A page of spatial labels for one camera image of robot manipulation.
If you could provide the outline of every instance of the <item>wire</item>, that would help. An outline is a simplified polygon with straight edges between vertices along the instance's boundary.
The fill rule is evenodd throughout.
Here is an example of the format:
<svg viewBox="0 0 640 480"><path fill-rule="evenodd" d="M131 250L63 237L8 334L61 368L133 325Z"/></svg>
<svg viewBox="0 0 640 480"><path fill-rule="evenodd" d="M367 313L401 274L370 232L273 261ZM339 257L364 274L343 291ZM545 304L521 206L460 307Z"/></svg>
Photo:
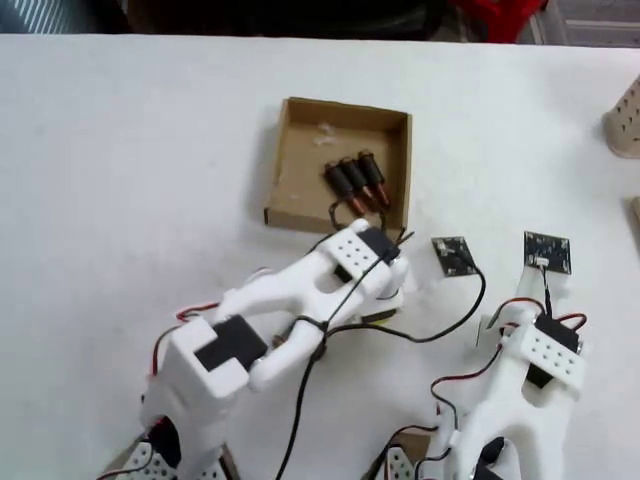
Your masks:
<svg viewBox="0 0 640 480"><path fill-rule="evenodd" d="M332 337L337 333L346 332L349 330L375 330L377 332L387 333L395 337L400 337L405 340L409 340L412 343L430 343L446 335L449 335L451 332L457 330L462 325L464 325L467 322L467 320L469 320L473 316L473 314L476 312L476 310L480 306L480 303L484 298L485 290L487 288L487 281L482 271L472 261L469 261L464 255L460 255L460 258L465 259L465 261L467 261L476 270L476 273L480 276L481 285L480 285L480 292L478 293L478 297L476 298L476 301L473 303L469 311L454 324L436 333L435 335L432 335L430 337L425 337L425 338L416 338L416 337L413 337L412 335L409 335L408 333L393 330L391 328L383 327L381 325L374 325L374 324L368 324L368 323L341 325L339 327L335 327L329 330L329 332L327 333L327 338Z"/></svg>
<svg viewBox="0 0 640 480"><path fill-rule="evenodd" d="M327 233L324 237L322 237L320 240L314 243L313 247L311 247L311 249L309 249L309 251L307 252L307 255L313 252L316 248L318 248L318 245L320 245L322 242L324 242L327 238L331 237L332 235L333 235L333 232Z"/></svg>
<svg viewBox="0 0 640 480"><path fill-rule="evenodd" d="M405 237L403 237L402 235L399 235L398 236L398 240L396 240L396 247L399 247L400 245L402 245L404 242L409 240L415 234L416 234L416 232L409 232L409 233L407 233L407 235Z"/></svg>
<svg viewBox="0 0 640 480"><path fill-rule="evenodd" d="M135 472L139 472L140 470L144 470L145 468L147 468L151 464L151 460L153 460L153 454L154 454L153 446L149 443L149 459L145 462L144 465L142 465L140 467L136 467L136 468L126 468L126 469L122 469L122 470L111 470L109 472L103 473L98 478L96 478L96 480L104 480L105 478L111 478L111 477L115 477L117 475L124 475L124 474L127 474L127 473L135 473Z"/></svg>
<svg viewBox="0 0 640 480"><path fill-rule="evenodd" d="M158 337L156 340L156 344L153 346L153 356L151 357L151 376L155 377L158 375L158 350L160 349L160 342L162 339L166 337L168 334L173 332L174 330L180 328L182 325L176 325L174 327L168 328Z"/></svg>
<svg viewBox="0 0 640 480"><path fill-rule="evenodd" d="M219 302L207 303L206 305L198 305L195 307L189 307L181 312L176 313L176 318L181 322L188 322L189 317L194 317L198 314L198 312L206 312L207 310L211 310L212 308L216 308L220 305Z"/></svg>
<svg viewBox="0 0 640 480"><path fill-rule="evenodd" d="M327 319L326 322L322 322L322 329L324 330L324 335L322 341L313 352L311 357L309 358L309 362L307 363L307 367L305 368L304 374L302 375L302 380L300 381L300 387L298 387L298 395L296 398L296 410L293 417L293 425L291 426L291 433L289 434L289 442L287 444L287 449L285 450L284 457L282 459L282 463L280 464L280 468L278 469L278 473L276 474L276 480L280 480L282 475L284 475L284 471L287 468L287 464L289 463L289 458L291 457L291 452L293 451L293 446L296 442L296 436L298 435L298 426L300 425L300 416L302 415L302 402L304 400L304 392L307 388L307 383L309 382L309 377L311 376L311 370L313 370L313 366L318 360L318 356L321 352L324 351L327 340L327 328L331 320L338 314L340 309L344 306L345 303L351 298L353 292L355 292L356 288L362 283L362 281L366 278L367 275L382 261L384 260L385 255L380 256L375 262L373 262L364 272L362 272L362 276L353 284L353 287L347 292L342 301L338 304L336 309L333 311L331 316Z"/></svg>
<svg viewBox="0 0 640 480"><path fill-rule="evenodd" d="M331 205L329 205L329 219L331 219L331 225L336 231L342 230L346 226L338 223L338 221L336 220L336 208L338 208L343 201L343 199L336 200Z"/></svg>
<svg viewBox="0 0 640 480"><path fill-rule="evenodd" d="M580 321L571 328L571 330L573 330L574 332L577 332L578 330L580 330L587 323L587 316L584 313L570 313L568 315L563 315L561 317L558 317L556 318L556 320L558 320L559 322L564 322L572 318L580 319Z"/></svg>
<svg viewBox="0 0 640 480"><path fill-rule="evenodd" d="M442 454L438 455L437 457L425 457L422 460L420 460L418 463L416 463L416 466L413 468L413 478L414 478L414 480L420 480L418 478L418 475L420 473L420 467L422 466L423 463L425 463L425 462L439 462L439 461L444 460L445 458L447 458L449 453L451 453L451 448L447 448Z"/></svg>
<svg viewBox="0 0 640 480"><path fill-rule="evenodd" d="M378 258L378 260L376 260L369 268L367 268L367 270L365 270L363 272L362 276L354 284L354 286L351 288L351 290L349 290L349 292L345 295L345 297L340 302L340 304L336 307L336 309L331 314L329 319L326 322L323 322L324 328L328 328L328 325L330 324L331 320L337 315L337 313L340 311L340 309L349 300L349 298L351 297L353 292L356 290L356 288L360 285L360 283L362 283L362 281L371 272L371 270L373 270L373 268L375 268L375 266L385 258L385 256L386 256L386 254L380 256ZM296 399L296 410L295 410L295 415L294 415L294 420L293 420L293 426L291 427L291 433L289 435L289 443L287 444L287 449L285 451L284 458L282 459L282 463L280 465L280 469L278 470L278 473L276 475L276 480L280 480L282 478L282 475L284 474L284 471L285 471L285 469L287 467L287 463L289 462L289 458L291 456L291 452L293 451L293 446L295 444L295 440L296 440L296 436L297 436L298 426L299 426L299 423L300 423L300 416L302 414L302 401L304 399L304 392L305 392L305 390L307 388L307 383L309 381L309 377L311 375L311 371L313 369L313 366L314 366L315 362L318 359L318 355L320 353L322 353L326 348L327 340L330 337L332 337L333 335L335 335L336 333L344 332L344 331L348 331L348 330L377 330L377 331L381 331L381 332L384 332L384 333L388 333L390 335L395 335L395 336L404 338L404 339L412 341L414 343L428 343L428 342L432 342L434 340L437 340L439 338L442 338L445 335L448 335L449 333L453 332L458 327L463 325L469 318L471 318L471 316L478 309L478 306L480 305L480 302L482 301L482 298L484 297L484 292L486 290L486 285L487 285L487 282L486 282L486 279L484 277L484 274L473 263L473 261L467 259L463 255L461 255L460 257L463 258L463 260L466 261L468 264L470 264L473 268L475 268L476 272L480 276L480 279L481 279L480 293L478 294L478 297L477 297L476 301L474 302L473 306L471 307L471 309L459 321L457 321L456 323L454 323L450 327L445 328L441 332L439 332L439 333L437 333L435 335L432 335L431 337L418 339L418 338L414 338L411 335L408 335L408 334L403 333L403 332L398 332L398 331L392 330L390 328L382 327L382 326L379 326L379 325L372 325L372 324L342 325L340 327L335 327L335 328L333 328L331 330L325 331L324 337L323 337L320 345L318 345L318 348L315 350L315 352L313 353L313 355L309 359L309 363L307 364L307 368L305 369L305 372L304 372L304 374L302 376L302 380L300 382L300 387L298 388L298 395L297 395L297 399Z"/></svg>
<svg viewBox="0 0 640 480"><path fill-rule="evenodd" d="M384 445L384 448L378 454L376 459L373 461L371 469L369 470L370 475L367 477L367 480L371 480L372 478L375 478L376 474L380 470L380 467L382 467L382 465L385 463L387 452L389 451L389 448L391 448L391 446L393 445L393 439L396 437L396 435L398 435L399 433L402 433L405 430L408 430L409 428L414 428L417 430L422 430L423 432L430 432L430 433L438 431L438 427L424 427L422 425L406 425L404 427L400 427L398 430L396 430L391 434L391 436L389 437L389 440Z"/></svg>
<svg viewBox="0 0 640 480"><path fill-rule="evenodd" d="M544 282L544 304L546 306L547 315L553 318L553 310L551 309L551 292L549 292L549 284L547 283L547 270L544 267L540 267L542 272L542 281Z"/></svg>
<svg viewBox="0 0 640 480"><path fill-rule="evenodd" d="M339 223L338 220L336 219L336 209L340 205L342 205L344 202L345 202L345 199L343 198L340 200L336 200L331 205L329 205L329 219L331 220L331 225L336 231L342 230L343 228L346 227L346 225ZM382 210L376 213L378 215L378 218L380 219L380 230L382 230L383 233L386 233L387 232L387 216Z"/></svg>
<svg viewBox="0 0 640 480"><path fill-rule="evenodd" d="M445 377L440 377L440 378L434 380L433 383L431 384L431 394L436 399L440 400L442 403L445 403L445 404L449 405L449 407L451 407L451 409L453 410L453 424L454 424L456 430L458 430L458 428L460 426L459 420L458 420L458 411L457 411L457 409L456 409L456 407L455 407L455 405L453 403L451 403L449 400L447 400L443 396L437 394L435 392L435 388L439 384L444 383L444 382L469 380L471 378L479 377L484 372L489 370L489 368L491 368L491 365L493 365L495 363L495 361L498 359L498 355L500 355L501 351L502 351L502 345L499 344L498 348L496 349L496 353L493 354L493 357L491 357L491 360L489 360L489 363L487 363L480 370L477 370L477 371L471 372L471 373L465 373L463 375L448 375L448 376L445 376Z"/></svg>
<svg viewBox="0 0 640 480"><path fill-rule="evenodd" d="M504 307L506 307L507 305L509 305L511 303L519 303L519 302L534 303L538 307L540 307L540 313L544 313L544 305L542 305L542 303L539 302L538 300L536 300L535 298L531 298L531 297L514 297L514 298L510 298L509 300L507 300L506 302L504 302L502 305L500 305L498 307L496 312L491 317L491 320L489 320L489 323L487 323L487 330L489 330L491 327L493 327L493 325L496 323L498 318L500 318L500 314L502 313L502 309Z"/></svg>

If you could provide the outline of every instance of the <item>white tabletop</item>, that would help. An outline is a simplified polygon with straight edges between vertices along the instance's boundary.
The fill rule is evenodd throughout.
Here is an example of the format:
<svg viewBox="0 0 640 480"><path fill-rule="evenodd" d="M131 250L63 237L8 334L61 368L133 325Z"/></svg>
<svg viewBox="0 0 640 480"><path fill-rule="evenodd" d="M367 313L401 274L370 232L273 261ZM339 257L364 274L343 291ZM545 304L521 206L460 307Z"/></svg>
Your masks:
<svg viewBox="0 0 640 480"><path fill-rule="evenodd" d="M405 251L425 273L396 328L433 333L476 295L477 278L440 280L431 236L466 236L485 313L515 292L523 230L571 239L566 308L589 315L594 350L566 478L637 473L640 247L624 199L640 194L640 161L609 152L600 118L640 51L2 36L0 58L3 478L92 478L141 431L151 348L172 314L318 238L261 222L289 96L414 115ZM359 478L393 430L432 421L434 376L484 361L472 333L332 340L287 478ZM238 405L229 441L244 479L275 475L300 376Z"/></svg>

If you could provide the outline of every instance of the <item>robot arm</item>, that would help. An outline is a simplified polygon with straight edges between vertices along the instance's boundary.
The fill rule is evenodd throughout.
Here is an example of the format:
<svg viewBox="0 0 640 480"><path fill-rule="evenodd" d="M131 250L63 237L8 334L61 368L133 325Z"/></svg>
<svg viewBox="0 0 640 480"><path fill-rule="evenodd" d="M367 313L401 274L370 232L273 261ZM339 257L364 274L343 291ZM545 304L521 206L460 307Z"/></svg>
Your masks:
<svg viewBox="0 0 640 480"><path fill-rule="evenodd" d="M259 391L309 358L328 328L395 309L407 271L398 247L356 220L284 270L226 292L211 325L197 317L173 332L141 419L147 428L171 421L180 455L170 466L178 477L196 478L219 457L229 410L248 386ZM306 321L295 321L287 341L269 349L245 317L275 311Z"/></svg>
<svg viewBox="0 0 640 480"><path fill-rule="evenodd" d="M535 273L525 268L521 287L524 283L530 289ZM529 291L518 293L526 296ZM443 416L428 457L450 449L442 462L444 476L437 464L424 462L417 478L563 479L562 449L581 396L586 360L578 333L530 305L514 304L505 309L498 325L481 329L485 339L503 331L502 351L490 372L486 396L459 429L451 427L448 415ZM501 448L491 460L483 459L485 449L498 439L505 451Z"/></svg>

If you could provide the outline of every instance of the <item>circuit board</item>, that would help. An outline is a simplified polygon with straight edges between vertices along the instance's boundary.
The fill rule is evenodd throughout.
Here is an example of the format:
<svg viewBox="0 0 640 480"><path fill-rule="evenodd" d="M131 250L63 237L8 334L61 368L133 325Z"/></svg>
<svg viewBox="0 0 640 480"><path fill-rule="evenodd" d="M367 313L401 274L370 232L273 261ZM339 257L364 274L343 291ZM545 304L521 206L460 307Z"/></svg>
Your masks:
<svg viewBox="0 0 640 480"><path fill-rule="evenodd" d="M462 277L476 273L476 269L469 265L474 262L464 237L436 237L431 239L431 243L446 277Z"/></svg>
<svg viewBox="0 0 640 480"><path fill-rule="evenodd" d="M524 264L528 267L544 267L550 272L571 275L569 239L524 232Z"/></svg>

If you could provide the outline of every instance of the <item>open cardboard box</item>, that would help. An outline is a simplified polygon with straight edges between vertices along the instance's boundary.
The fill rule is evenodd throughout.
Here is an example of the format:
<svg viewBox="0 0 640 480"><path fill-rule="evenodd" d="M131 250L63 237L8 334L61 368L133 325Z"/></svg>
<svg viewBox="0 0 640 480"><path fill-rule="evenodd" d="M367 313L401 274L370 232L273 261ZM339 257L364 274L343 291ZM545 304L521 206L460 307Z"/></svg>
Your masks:
<svg viewBox="0 0 640 480"><path fill-rule="evenodd" d="M322 143L331 129L331 142ZM328 233L333 231L328 209L337 200L324 180L324 165L361 150L375 155L385 179L391 208L386 213L392 234L407 226L411 182L411 115L337 102L286 99L280 114L273 183L264 221L267 225ZM336 220L355 219L348 206L336 210ZM367 218L379 224L376 214Z"/></svg>

